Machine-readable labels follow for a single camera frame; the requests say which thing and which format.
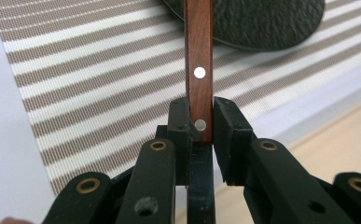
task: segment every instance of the brown wooden handle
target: brown wooden handle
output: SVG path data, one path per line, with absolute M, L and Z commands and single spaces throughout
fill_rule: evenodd
M 197 142 L 213 141 L 212 0 L 185 0 L 186 90 L 191 120 L 201 131 Z

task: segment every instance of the black textured stone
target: black textured stone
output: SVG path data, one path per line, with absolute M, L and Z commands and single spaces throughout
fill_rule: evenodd
M 184 19 L 184 0 L 161 0 Z M 214 39 L 239 49 L 288 49 L 319 26 L 325 0 L 213 0 Z

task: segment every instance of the black plate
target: black plate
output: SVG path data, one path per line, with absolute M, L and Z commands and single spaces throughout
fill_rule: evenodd
M 161 2 L 184 20 L 184 0 Z M 325 0 L 213 0 L 214 40 L 253 51 L 288 49 L 317 29 L 324 10 Z

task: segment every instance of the striped fabric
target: striped fabric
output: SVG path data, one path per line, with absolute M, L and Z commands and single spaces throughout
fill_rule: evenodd
M 134 165 L 185 95 L 182 23 L 159 0 L 0 1 L 0 36 L 52 187 Z M 361 1 L 327 1 L 301 45 L 216 45 L 215 95 L 255 119 L 361 66 Z

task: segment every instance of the silver rivet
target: silver rivet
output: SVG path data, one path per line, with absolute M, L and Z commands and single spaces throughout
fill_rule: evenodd
M 203 119 L 197 119 L 197 121 L 195 121 L 195 127 L 201 132 L 206 129 L 206 122 Z
M 203 77 L 206 75 L 206 71 L 205 71 L 204 68 L 202 68 L 202 67 L 197 67 L 197 68 L 194 70 L 194 75 L 195 75 L 195 77 L 197 77 L 197 78 L 203 78 Z

